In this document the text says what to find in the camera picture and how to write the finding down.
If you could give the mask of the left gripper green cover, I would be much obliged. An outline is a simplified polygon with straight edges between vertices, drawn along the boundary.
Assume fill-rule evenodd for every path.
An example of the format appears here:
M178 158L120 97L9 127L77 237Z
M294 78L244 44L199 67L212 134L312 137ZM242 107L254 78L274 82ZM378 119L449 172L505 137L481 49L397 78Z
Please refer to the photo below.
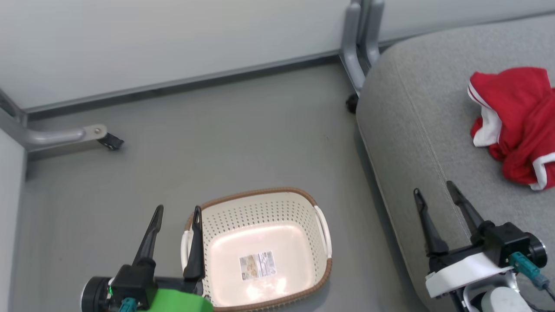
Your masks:
M155 208L151 221L132 265L153 260L155 241L164 214L164 205ZM204 242L202 232L202 208L196 206L190 229L183 233L183 278L161 278L161 283L152 277L141 278L138 302L146 312L214 312L213 305L197 294L203 290L202 282L206 277Z

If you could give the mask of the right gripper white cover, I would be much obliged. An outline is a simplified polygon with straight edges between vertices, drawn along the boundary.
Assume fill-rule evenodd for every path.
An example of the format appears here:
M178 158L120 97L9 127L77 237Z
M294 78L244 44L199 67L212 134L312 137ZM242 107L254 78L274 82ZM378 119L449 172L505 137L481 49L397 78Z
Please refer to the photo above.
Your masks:
M459 207L472 237L483 237L495 227L477 212L459 188L448 180L446 187L453 203ZM414 200L425 239L430 272L425 287L430 298L451 296L453 300L514 300L515 269L509 256L498 257L482 246L449 250L429 215L422 192L414 189Z

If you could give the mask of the red and white jersey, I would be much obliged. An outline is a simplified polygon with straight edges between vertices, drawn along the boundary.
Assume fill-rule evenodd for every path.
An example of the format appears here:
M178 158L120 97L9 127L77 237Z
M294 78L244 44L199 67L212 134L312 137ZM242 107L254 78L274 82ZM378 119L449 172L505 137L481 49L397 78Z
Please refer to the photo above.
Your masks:
M480 105L473 144L501 162L503 176L540 191L555 188L555 87L539 67L475 72L467 94Z

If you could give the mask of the grey fabric sofa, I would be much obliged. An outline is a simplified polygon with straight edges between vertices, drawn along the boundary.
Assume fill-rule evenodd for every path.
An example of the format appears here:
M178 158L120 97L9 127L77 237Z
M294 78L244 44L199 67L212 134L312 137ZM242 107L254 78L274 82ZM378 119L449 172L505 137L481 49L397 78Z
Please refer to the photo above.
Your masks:
M474 72L547 69L555 82L555 14L442 30L386 49L369 70L356 110L381 197L418 297L432 312L455 312L450 298L432 299L424 235L413 191L451 249L470 233L445 186L452 180L484 219L512 222L545 243L542 269L555 293L555 189L535 192L505 179L501 164L472 144L480 107L467 86Z

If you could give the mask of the paper label sticker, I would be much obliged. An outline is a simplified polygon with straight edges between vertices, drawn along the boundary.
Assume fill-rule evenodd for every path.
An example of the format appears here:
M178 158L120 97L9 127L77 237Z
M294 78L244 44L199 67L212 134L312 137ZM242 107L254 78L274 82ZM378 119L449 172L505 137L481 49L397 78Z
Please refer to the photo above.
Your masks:
M278 272L272 251L254 253L238 260L243 281L267 278Z

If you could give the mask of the cream perforated laundry basket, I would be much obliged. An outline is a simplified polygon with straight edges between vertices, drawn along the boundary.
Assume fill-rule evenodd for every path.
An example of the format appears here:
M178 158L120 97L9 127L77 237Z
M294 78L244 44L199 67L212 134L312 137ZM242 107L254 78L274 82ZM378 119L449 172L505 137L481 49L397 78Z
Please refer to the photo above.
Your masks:
M332 241L307 192L252 190L201 205L206 277L214 312L265 312L319 292L331 275ZM243 281L239 258L272 251L277 274Z

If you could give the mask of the grey metal partition leg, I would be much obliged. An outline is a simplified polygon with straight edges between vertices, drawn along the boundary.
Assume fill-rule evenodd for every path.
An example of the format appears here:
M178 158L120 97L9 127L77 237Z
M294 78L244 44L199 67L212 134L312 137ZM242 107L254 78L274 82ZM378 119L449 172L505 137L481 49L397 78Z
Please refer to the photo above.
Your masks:
M350 0L346 9L345 23L340 46L340 60L349 81L359 96L366 75L359 55L371 68L380 58L379 34L385 0Z
M16 140L29 152L49 150L60 146L102 140L108 136L103 124L81 126L66 130L40 131L26 126L26 114L0 89L0 130Z

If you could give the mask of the grey metal baseboard rail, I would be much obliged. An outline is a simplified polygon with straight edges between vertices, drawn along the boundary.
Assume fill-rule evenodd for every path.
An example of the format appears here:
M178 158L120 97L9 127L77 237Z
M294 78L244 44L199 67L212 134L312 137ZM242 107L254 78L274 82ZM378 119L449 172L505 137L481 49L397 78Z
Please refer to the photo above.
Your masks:
M306 60L289 62L283 65L272 65L270 67L265 67L256 70L249 70L245 72L240 72L236 74L224 75L222 77L216 77L211 79L204 79L200 81L193 81L183 84L172 85L164 88L155 88L146 91L139 91L136 93L119 95L116 97L108 97L105 99L99 99L95 101L87 101L85 103L79 103L74 105L68 105L59 108L43 109L38 112L32 112L29 114L28 121L35 122L42 119L55 118L63 115L77 114L81 112L91 111L93 109L101 109L112 107L120 104L132 103L135 101L144 101L152 98L160 98L164 96L184 93L187 91L200 90L204 88L211 88L220 85L227 85L242 81L248 81L257 78L264 78L272 75L279 75L283 73L293 72L297 70L304 70L307 68L313 68L323 65L334 65L339 63L338 55L325 55L319 57L310 57Z

